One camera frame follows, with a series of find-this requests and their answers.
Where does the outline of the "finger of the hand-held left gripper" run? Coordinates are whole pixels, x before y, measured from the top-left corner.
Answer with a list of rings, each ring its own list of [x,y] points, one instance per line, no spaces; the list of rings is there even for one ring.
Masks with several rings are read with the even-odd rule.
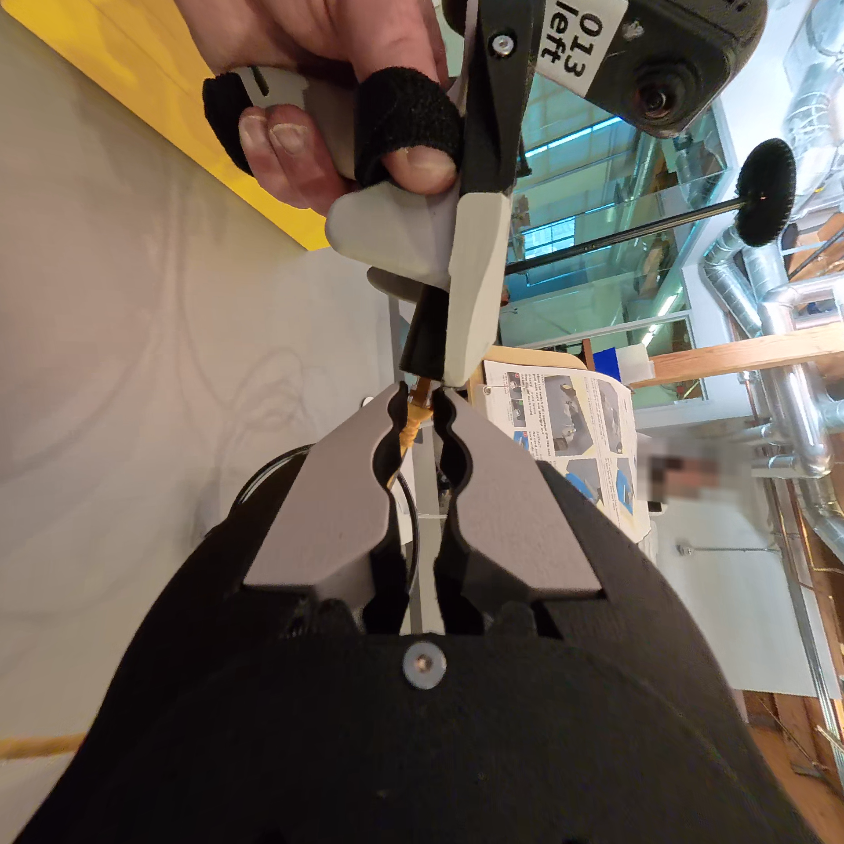
[[[457,205],[449,263],[446,385],[462,386],[495,342],[512,216],[505,193],[467,193]]]

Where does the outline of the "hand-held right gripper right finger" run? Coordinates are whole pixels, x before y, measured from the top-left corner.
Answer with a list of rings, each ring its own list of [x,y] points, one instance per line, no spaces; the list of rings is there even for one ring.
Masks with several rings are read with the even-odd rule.
[[[538,463],[452,389],[435,391],[457,545],[445,572],[466,597],[595,597],[601,584]]]

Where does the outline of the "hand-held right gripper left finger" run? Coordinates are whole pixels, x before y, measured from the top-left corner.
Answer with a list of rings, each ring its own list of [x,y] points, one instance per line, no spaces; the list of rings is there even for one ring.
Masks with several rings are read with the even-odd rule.
[[[407,386],[388,386],[308,452],[244,580],[286,592],[405,592],[397,511]]]

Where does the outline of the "black ethernet splitter box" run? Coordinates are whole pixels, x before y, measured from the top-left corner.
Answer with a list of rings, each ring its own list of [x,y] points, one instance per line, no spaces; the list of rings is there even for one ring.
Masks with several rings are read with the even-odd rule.
[[[447,290],[422,286],[399,361],[401,372],[446,386],[458,385],[444,376],[449,302]]]

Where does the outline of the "yellow bin with black divider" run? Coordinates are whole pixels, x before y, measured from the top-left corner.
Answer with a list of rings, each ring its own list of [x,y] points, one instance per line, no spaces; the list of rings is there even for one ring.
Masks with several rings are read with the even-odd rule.
[[[3,1],[3,8],[301,247],[328,247],[324,218],[281,204],[229,159],[204,116],[211,76],[170,1]]]

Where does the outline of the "person's left hand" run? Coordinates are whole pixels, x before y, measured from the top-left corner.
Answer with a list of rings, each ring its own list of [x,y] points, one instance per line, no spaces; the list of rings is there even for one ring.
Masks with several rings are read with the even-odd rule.
[[[446,48],[429,1],[177,1],[209,69],[258,65],[362,82],[391,67],[415,69],[447,89]],[[354,190],[338,173],[311,116],[295,105],[250,106],[240,147],[261,188],[283,204],[327,215]]]

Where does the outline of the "instruction sheet on board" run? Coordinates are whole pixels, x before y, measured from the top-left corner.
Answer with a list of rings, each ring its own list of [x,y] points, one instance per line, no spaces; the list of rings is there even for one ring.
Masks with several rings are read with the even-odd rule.
[[[630,540],[650,533],[626,386],[568,353],[501,346],[490,348],[469,384],[485,417],[548,462]]]

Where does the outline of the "white box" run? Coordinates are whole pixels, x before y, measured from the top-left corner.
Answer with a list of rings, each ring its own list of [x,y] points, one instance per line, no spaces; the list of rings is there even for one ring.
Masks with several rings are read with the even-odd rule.
[[[648,382],[656,377],[655,365],[648,355],[648,348],[634,343],[615,349],[618,378],[626,386]]]

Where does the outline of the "white partition cabinet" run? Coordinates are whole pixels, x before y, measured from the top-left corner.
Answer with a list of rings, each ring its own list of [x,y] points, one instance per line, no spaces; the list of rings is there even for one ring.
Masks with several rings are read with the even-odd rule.
[[[700,627],[728,684],[815,695],[766,505],[670,496],[655,516],[656,565]]]

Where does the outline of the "wooden beam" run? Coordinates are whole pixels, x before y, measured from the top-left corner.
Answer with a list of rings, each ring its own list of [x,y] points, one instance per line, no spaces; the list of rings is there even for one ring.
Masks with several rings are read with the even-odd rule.
[[[742,371],[762,371],[816,362],[843,353],[843,326],[833,322],[781,335],[668,353],[651,359],[651,376],[630,384],[646,386],[701,380]]]

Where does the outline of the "silver ventilation ducts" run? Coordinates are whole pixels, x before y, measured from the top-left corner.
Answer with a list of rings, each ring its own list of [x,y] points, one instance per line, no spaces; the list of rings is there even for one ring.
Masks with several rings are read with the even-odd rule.
[[[784,340],[797,331],[806,334],[820,323],[797,316],[801,306],[832,301],[831,327],[842,322],[842,274],[791,283],[775,241],[749,247],[737,226],[727,227],[702,258],[702,273],[718,304],[749,339]],[[761,459],[754,474],[793,480],[804,518],[819,538],[843,559],[843,515],[830,473],[834,465],[833,435],[842,434],[842,400],[822,387],[817,368],[808,362],[741,364],[741,371],[758,371],[770,422],[744,441],[777,447]]]

